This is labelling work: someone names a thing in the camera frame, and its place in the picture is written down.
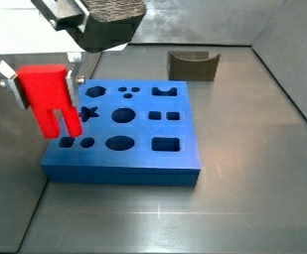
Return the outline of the white flat gripper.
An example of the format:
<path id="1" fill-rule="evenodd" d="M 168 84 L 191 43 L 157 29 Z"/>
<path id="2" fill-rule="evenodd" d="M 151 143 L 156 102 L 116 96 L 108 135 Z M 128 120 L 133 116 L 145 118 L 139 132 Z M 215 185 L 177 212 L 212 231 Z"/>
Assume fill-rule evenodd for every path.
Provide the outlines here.
<path id="1" fill-rule="evenodd" d="M 19 107 L 30 102 L 13 64 L 73 64 L 66 82 L 73 106 L 78 105 L 78 74 L 85 50 L 65 31 L 57 32 L 30 0 L 0 0 L 0 75 L 2 84 L 14 93 Z"/>

